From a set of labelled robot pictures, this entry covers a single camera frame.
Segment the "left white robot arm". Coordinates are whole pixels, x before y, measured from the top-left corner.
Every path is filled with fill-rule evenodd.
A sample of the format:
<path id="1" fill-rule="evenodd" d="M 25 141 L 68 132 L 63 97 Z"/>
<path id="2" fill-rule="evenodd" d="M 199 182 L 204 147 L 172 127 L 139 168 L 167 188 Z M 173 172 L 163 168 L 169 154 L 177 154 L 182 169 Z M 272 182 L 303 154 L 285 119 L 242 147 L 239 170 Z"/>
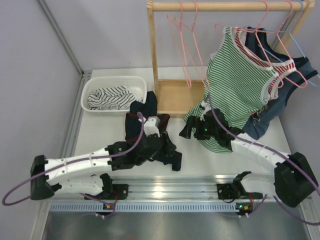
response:
<path id="1" fill-rule="evenodd" d="M 107 199 L 114 192 L 111 172 L 129 170 L 145 162 L 170 165 L 181 170 L 182 154 L 177 152 L 166 131 L 145 135 L 136 141 L 117 141 L 91 153 L 52 159 L 34 158 L 30 176 L 30 198 L 46 200 L 60 194 L 85 194 Z"/>

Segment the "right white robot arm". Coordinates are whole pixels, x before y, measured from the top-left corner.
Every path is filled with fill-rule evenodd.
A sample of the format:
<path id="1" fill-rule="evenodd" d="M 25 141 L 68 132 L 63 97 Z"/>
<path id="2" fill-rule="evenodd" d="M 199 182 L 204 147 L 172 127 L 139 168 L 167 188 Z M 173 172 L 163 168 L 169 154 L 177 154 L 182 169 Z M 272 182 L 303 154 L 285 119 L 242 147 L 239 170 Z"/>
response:
<path id="1" fill-rule="evenodd" d="M 295 208 L 319 189 L 303 154 L 282 153 L 254 141 L 242 129 L 231 126 L 219 109 L 206 109 L 201 116 L 187 117 L 179 136 L 199 141 L 215 140 L 218 146 L 248 157 L 265 169 L 264 173 L 244 171 L 233 179 L 233 192 L 238 198 L 261 193 Z"/>

